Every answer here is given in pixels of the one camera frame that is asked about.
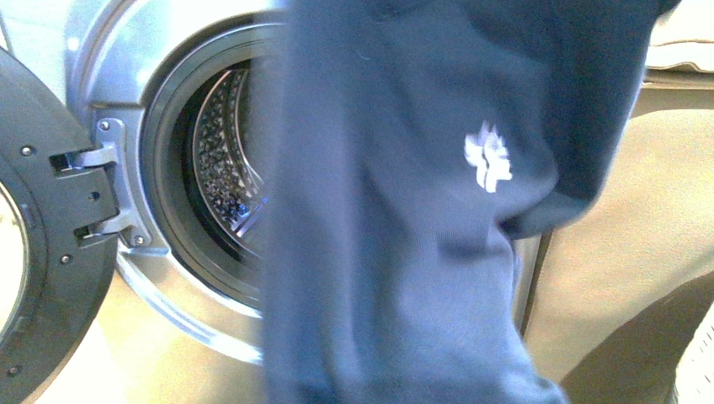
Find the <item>printed logo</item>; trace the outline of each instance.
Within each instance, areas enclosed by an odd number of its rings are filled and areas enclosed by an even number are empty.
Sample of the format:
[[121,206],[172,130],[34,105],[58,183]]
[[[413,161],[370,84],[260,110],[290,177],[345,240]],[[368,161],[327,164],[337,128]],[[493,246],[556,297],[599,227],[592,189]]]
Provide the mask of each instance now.
[[476,182],[488,193],[496,192],[499,180],[508,181],[513,178],[509,149],[504,139],[498,135],[496,125],[493,128],[483,121],[478,135],[467,134],[464,145],[464,156],[470,166],[476,168]]

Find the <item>front-load washing machine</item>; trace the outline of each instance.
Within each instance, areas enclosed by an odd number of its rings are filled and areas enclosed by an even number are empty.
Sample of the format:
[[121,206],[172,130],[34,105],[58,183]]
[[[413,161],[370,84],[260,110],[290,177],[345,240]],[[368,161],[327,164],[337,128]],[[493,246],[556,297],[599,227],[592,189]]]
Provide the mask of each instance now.
[[[251,87],[280,70],[283,10],[278,0],[67,2],[66,106],[0,55],[2,195],[25,245],[0,323],[3,402],[32,400],[48,386],[97,316],[115,268],[125,284],[112,290],[131,288],[151,319],[158,313],[203,344],[211,363],[242,366],[221,376],[185,364],[174,371],[187,376],[172,380],[186,385],[160,385],[152,401],[260,401],[255,229],[269,195],[255,151],[264,134],[248,122],[270,118]],[[538,246],[538,238],[518,244],[517,322]],[[118,293],[103,309],[111,313],[104,329],[155,332],[134,321],[146,305]],[[121,352],[127,339],[110,348]],[[177,350],[179,361],[191,356]],[[245,395],[215,393],[237,378],[251,380],[237,390]]]

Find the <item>open door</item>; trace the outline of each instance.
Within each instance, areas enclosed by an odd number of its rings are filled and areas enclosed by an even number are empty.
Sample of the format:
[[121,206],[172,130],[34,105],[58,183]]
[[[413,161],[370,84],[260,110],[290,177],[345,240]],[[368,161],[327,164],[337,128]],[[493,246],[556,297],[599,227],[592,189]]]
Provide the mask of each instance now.
[[117,237],[93,229],[117,214],[111,167],[72,164],[97,149],[54,94],[0,50],[2,403],[42,393],[109,288]]

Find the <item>navy blue sweatshirt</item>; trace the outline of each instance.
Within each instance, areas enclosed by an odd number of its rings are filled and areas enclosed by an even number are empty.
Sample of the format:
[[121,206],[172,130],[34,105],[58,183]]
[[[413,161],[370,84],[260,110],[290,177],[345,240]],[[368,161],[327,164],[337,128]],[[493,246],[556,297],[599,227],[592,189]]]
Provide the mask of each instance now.
[[271,139],[269,402],[562,403],[512,240],[582,215],[660,0],[310,0]]

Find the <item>silver washing machine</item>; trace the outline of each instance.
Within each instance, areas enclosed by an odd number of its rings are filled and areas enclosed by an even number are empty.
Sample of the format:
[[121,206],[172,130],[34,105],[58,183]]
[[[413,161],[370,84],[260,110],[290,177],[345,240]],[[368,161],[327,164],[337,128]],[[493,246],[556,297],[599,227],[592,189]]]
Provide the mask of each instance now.
[[[64,71],[54,95],[0,55],[13,106],[0,194],[24,244],[0,317],[0,401],[36,400],[76,353],[48,390],[70,372],[52,396],[64,398],[41,402],[261,402],[255,229],[269,195],[260,125],[248,122],[269,120],[250,90],[279,70],[284,4],[65,3],[59,31],[6,21],[40,37],[25,43],[59,44],[59,66],[43,56],[32,67],[48,84],[41,70]],[[517,246],[517,322],[538,247],[538,237]]]

